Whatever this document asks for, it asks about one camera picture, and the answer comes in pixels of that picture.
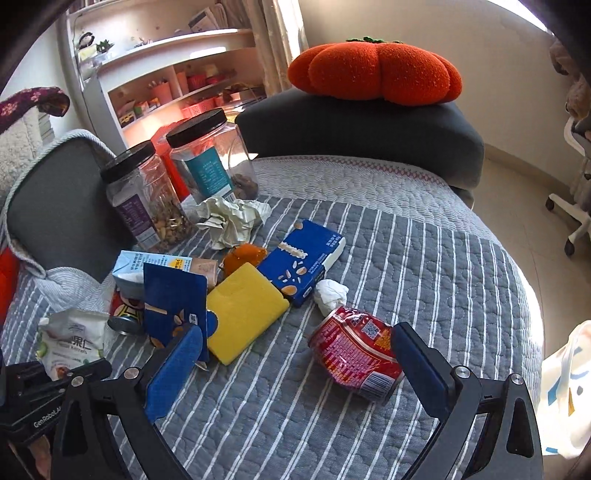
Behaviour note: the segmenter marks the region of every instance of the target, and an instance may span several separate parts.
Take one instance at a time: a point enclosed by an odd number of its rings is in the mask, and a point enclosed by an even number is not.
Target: crumpled paper
[[[210,197],[197,205],[195,211],[200,218],[207,219],[197,227],[209,228],[211,248],[221,250],[248,243],[252,229],[269,218],[271,207],[256,200],[228,202],[221,197]]]
[[[328,317],[333,310],[343,307],[347,303],[347,294],[349,289],[339,282],[324,279],[316,284],[314,289],[314,301],[322,312],[322,315]]]

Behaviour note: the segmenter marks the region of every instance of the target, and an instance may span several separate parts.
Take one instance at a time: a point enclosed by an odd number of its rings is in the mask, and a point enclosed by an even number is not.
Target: yellow sponge
[[[217,315],[217,330],[207,340],[211,352],[229,365],[289,302],[255,267],[246,263],[212,290],[207,308]]]

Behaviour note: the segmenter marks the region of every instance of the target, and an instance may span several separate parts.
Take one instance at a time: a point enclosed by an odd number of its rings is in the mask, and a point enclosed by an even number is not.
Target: jar of nuts
[[[151,141],[114,158],[100,176],[142,250],[167,252],[194,232]]]

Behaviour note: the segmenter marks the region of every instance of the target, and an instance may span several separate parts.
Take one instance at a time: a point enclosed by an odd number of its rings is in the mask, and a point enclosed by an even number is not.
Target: metal screw
[[[79,387],[84,383],[84,378],[83,377],[74,377],[72,378],[72,387]]]
[[[138,378],[139,375],[139,368],[137,367],[131,367],[128,368],[124,373],[123,376],[127,379],[127,380],[133,380],[134,378]]]
[[[460,378],[468,378],[470,376],[470,370],[466,367],[456,367],[456,375]]]
[[[515,385],[523,385],[523,377],[520,374],[511,374],[511,381]]]

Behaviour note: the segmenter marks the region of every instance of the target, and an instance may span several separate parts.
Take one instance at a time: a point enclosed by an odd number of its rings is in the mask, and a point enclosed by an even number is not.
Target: purple patterned fabric
[[[52,116],[64,116],[70,98],[58,87],[27,88],[0,102],[0,134],[36,106]]]

